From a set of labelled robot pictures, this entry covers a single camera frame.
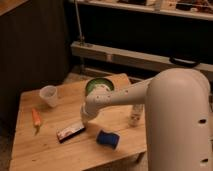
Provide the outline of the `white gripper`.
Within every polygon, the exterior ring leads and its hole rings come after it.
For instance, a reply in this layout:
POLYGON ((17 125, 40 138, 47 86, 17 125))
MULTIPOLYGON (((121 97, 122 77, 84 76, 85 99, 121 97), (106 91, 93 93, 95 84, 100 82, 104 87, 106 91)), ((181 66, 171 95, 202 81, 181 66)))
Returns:
POLYGON ((81 122, 84 126, 87 126, 88 123, 96 117, 96 114, 88 114, 84 107, 81 108, 81 122))

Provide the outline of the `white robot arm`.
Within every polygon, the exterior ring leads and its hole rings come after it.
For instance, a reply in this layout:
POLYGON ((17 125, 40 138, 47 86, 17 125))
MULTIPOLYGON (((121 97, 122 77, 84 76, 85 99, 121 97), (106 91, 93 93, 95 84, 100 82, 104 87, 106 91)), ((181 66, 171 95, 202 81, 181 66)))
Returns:
POLYGON ((173 68, 120 90, 96 87, 81 117, 88 122, 107 106, 142 104, 149 171, 213 171, 210 97, 204 74, 173 68))

